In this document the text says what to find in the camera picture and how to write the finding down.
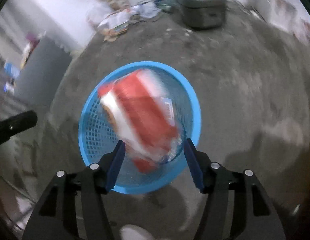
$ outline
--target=basket rim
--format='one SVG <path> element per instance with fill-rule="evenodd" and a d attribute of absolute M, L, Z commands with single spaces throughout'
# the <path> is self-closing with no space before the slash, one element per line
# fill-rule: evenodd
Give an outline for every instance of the basket rim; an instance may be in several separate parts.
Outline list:
<path fill-rule="evenodd" d="M 100 85 L 102 85 L 103 83 L 113 79 L 114 76 L 117 76 L 119 73 L 121 73 L 124 70 L 136 69 L 138 67 L 157 67 L 157 68 L 160 68 L 160 69 L 165 70 L 166 72 L 170 73 L 172 76 L 174 76 L 182 84 L 182 86 L 186 90 L 186 93 L 187 93 L 187 95 L 190 99 L 190 102 L 191 102 L 191 108 L 192 108 L 192 112 L 193 112 L 193 127 L 192 127 L 192 131 L 191 131 L 191 140 L 193 141 L 194 145 L 197 146 L 197 144 L 199 142 L 200 131 L 201 131 L 201 110 L 200 110 L 198 98 L 196 96 L 196 93 L 195 93 L 192 85 L 189 83 L 189 81 L 181 73 L 179 73 L 176 69 L 174 69 L 168 65 L 165 65 L 165 64 L 160 63 L 160 62 L 155 62 L 155 61 L 138 61 L 138 62 L 126 64 L 126 65 L 114 70 L 113 72 L 108 74 L 106 77 L 104 77 L 102 79 L 102 81 L 100 81 L 99 84 L 90 93 L 88 99 L 85 102 L 85 105 L 82 109 L 80 121 L 79 121 L 78 143 L 79 143 L 79 148 L 80 148 L 80 153 L 81 153 L 82 159 L 83 159 L 86 166 L 89 166 L 91 163 L 88 161 L 88 158 L 85 154 L 85 148 L 83 145 L 84 134 L 85 134 L 85 132 L 83 131 L 83 121 L 84 121 L 84 117 L 85 117 L 86 113 L 88 112 L 87 109 L 88 109 L 88 105 L 89 105 L 90 101 L 92 100 L 93 96 L 97 92 Z M 163 175 L 158 180 L 153 181 L 149 184 L 134 186 L 134 187 L 129 187 L 129 186 L 125 187 L 125 186 L 115 185 L 113 190 L 120 192 L 120 193 L 124 193 L 124 194 L 143 194 L 143 193 L 147 193 L 147 192 L 157 190 L 157 189 L 165 186 L 166 184 L 170 183 L 177 175 L 179 175 L 182 172 L 182 170 L 186 167 L 187 162 L 185 159 L 185 155 L 180 155 L 180 156 L 181 156 L 181 158 L 180 158 L 179 162 L 176 163 L 172 167 L 170 172 Z"/>

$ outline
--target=white object on floor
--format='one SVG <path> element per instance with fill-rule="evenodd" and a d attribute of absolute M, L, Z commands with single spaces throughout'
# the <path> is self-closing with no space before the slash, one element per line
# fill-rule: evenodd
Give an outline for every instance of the white object on floor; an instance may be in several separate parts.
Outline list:
<path fill-rule="evenodd" d="M 152 0 L 148 2 L 141 2 L 139 6 L 139 13 L 142 18 L 154 18 L 157 14 L 159 14 L 159 12 L 161 12 L 161 9 L 157 8 Z"/>
<path fill-rule="evenodd" d="M 90 25 L 98 26 L 113 11 L 108 3 L 101 2 L 91 6 L 91 9 L 86 14 L 86 18 Z"/>
<path fill-rule="evenodd" d="M 6 82 L 4 85 L 4 92 L 10 92 L 11 94 L 14 94 L 14 86 L 11 85 L 9 82 Z"/>
<path fill-rule="evenodd" d="M 120 229 L 120 238 L 122 240 L 155 240 L 148 231 L 134 225 L 123 226 Z"/>

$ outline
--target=blue plastic basket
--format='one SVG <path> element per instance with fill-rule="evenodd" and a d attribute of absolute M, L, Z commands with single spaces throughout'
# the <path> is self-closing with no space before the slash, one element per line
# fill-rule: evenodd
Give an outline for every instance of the blue plastic basket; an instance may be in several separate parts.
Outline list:
<path fill-rule="evenodd" d="M 201 130 L 199 101 L 186 78 L 177 70 L 158 62 L 140 61 L 125 65 L 106 76 L 87 99 L 79 122 L 79 147 L 82 158 L 88 166 L 97 163 L 105 153 L 112 152 L 118 138 L 108 123 L 103 108 L 99 105 L 97 90 L 101 84 L 118 79 L 128 73 L 149 68 L 157 73 L 170 93 L 176 113 L 175 119 L 182 124 L 182 140 L 191 138 L 196 146 Z M 138 172 L 132 161 L 125 157 L 114 191 L 125 194 L 142 194 L 157 190 L 170 183 L 187 165 L 183 149 L 171 162 L 161 165 L 149 174 Z"/>

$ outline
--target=packaged food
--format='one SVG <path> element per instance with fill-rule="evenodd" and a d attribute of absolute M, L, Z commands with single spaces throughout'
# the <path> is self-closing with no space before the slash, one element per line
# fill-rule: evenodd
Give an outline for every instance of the packaged food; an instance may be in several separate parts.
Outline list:
<path fill-rule="evenodd" d="M 98 90 L 100 104 L 126 153 L 140 172 L 150 172 L 176 151 L 179 134 L 172 101 L 155 72 L 136 70 Z"/>

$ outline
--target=plastic bag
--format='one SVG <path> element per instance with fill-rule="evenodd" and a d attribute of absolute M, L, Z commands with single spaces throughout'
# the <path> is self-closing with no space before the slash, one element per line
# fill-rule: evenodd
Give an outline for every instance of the plastic bag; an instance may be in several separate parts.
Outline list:
<path fill-rule="evenodd" d="M 97 26 L 112 12 L 113 10 L 105 2 L 95 4 L 87 12 L 87 22 L 96 29 Z"/>
<path fill-rule="evenodd" d="M 139 14 L 142 18 L 151 19 L 161 12 L 153 0 L 141 2 L 139 5 Z"/>

